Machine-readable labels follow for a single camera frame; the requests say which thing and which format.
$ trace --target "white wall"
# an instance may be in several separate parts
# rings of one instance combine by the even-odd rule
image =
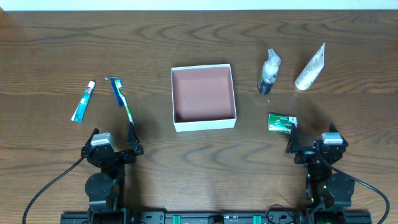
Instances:
[[[398,9],[398,0],[0,0],[5,11]]]

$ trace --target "wooden table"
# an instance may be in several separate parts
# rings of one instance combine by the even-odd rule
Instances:
[[[79,159],[93,128],[126,149],[128,118],[105,77],[122,78],[145,147],[127,166],[126,202],[176,210],[265,210],[305,199],[306,169],[267,132],[269,112],[296,114],[305,143],[334,122],[350,146],[336,167],[374,185],[398,222],[398,17],[396,11],[8,12],[0,21],[0,223],[20,223],[32,197]],[[326,42],[309,91],[293,82]],[[256,80],[267,49],[282,64],[267,96]],[[176,133],[170,68],[230,63],[234,129]],[[82,124],[70,121],[89,80]],[[31,208],[29,223],[85,211],[82,162]],[[377,222],[385,205],[356,184],[352,208]]]

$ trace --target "spray nozzle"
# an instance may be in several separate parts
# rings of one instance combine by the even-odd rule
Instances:
[[[280,65],[280,57],[276,55],[274,49],[268,49],[268,63],[272,66]]]

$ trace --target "green soap box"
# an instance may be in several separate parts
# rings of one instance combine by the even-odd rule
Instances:
[[[270,113],[268,116],[268,131],[290,134],[292,124],[297,127],[297,118]]]

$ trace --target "open cardboard box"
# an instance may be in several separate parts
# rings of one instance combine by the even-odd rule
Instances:
[[[177,132],[233,128],[236,122],[231,65],[172,68]]]

